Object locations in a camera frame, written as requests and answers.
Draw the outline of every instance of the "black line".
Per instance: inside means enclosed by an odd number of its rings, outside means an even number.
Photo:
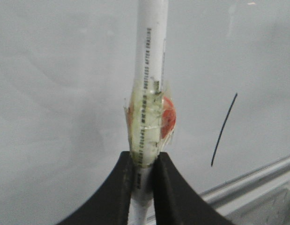
[[[237,96],[238,96],[238,94],[236,93],[235,96],[234,96],[234,98],[233,98],[233,101],[232,101],[232,103],[231,103],[231,105],[230,105],[230,108],[229,108],[229,110],[228,110],[228,113],[227,113],[227,115],[226,115],[226,118],[225,118],[225,120],[224,120],[224,123],[223,123],[223,125],[222,125],[222,129],[221,129],[220,135],[219,135],[219,137],[218,137],[218,141],[217,141],[217,143],[216,143],[215,151],[214,151],[214,154],[213,154],[213,156],[212,156],[212,160],[211,160],[211,164],[210,164],[211,166],[214,165],[214,160],[215,160],[215,156],[216,156],[216,150],[217,150],[217,148],[218,148],[218,145],[219,145],[219,142],[220,142],[220,139],[221,139],[222,132],[223,132],[223,130],[224,130],[224,127],[225,127],[226,121],[227,121],[227,119],[228,119],[228,117],[229,117],[230,111],[231,111],[231,109],[232,109],[232,107],[233,107],[233,104],[234,104],[235,99],[237,98]]]

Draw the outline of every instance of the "black marker line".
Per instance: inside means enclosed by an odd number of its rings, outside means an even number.
[[[237,98],[237,96],[238,96],[238,94],[236,93],[235,96],[234,96],[234,98],[233,98],[233,101],[232,101],[232,103],[231,103],[231,105],[230,105],[230,108],[229,108],[229,110],[228,110],[228,113],[227,113],[227,115],[226,115],[226,118],[225,118],[225,120],[224,120],[224,123],[223,123],[223,125],[222,125],[222,129],[221,129],[220,135],[219,135],[219,137],[218,137],[218,141],[217,141],[217,143],[216,143],[215,151],[214,151],[214,154],[213,154],[213,156],[212,156],[210,166],[213,166],[213,165],[214,165],[214,160],[215,160],[215,156],[216,156],[216,150],[217,150],[217,148],[218,148],[218,145],[219,145],[219,142],[220,142],[220,139],[221,139],[222,132],[223,132],[223,130],[224,130],[224,127],[225,127],[226,121],[227,121],[227,119],[228,119],[228,116],[229,116],[229,114],[230,114],[230,111],[231,111],[231,109],[232,109],[232,107],[233,107],[233,104],[234,104],[235,99]]]

